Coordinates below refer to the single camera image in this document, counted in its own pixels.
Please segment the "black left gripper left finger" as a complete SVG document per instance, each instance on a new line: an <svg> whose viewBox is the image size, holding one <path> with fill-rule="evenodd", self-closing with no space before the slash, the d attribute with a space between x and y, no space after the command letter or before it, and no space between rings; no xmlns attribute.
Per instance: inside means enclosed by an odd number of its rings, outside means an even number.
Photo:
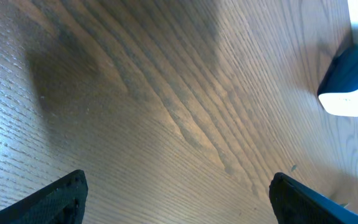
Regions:
<svg viewBox="0 0 358 224"><path fill-rule="evenodd" d="M85 173L78 169L0 210L0 223L81 224L87 195Z"/></svg>

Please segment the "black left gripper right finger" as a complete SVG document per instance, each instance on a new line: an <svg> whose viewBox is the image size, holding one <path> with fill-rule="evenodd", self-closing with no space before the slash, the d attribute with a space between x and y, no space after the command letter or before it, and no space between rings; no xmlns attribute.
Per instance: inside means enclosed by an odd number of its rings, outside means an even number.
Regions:
<svg viewBox="0 0 358 224"><path fill-rule="evenodd" d="M277 172L269 199L279 224L358 224L358 215L325 196Z"/></svg>

